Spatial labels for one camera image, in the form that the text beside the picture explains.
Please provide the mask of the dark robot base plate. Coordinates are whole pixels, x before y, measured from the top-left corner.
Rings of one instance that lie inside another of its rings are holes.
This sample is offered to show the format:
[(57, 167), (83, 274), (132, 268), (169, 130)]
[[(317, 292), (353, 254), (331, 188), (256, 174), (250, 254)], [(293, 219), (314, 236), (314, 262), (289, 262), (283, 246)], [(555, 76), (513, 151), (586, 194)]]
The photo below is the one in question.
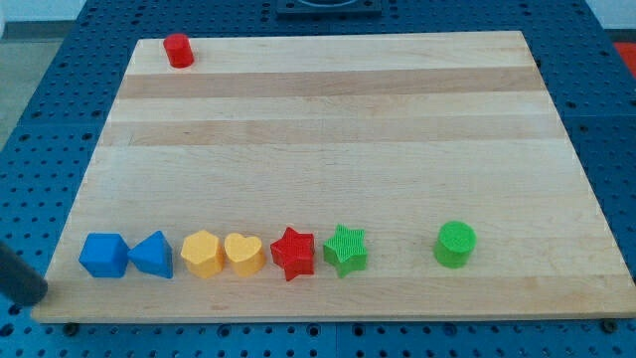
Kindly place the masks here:
[(379, 15), (381, 0), (276, 0), (278, 16)]

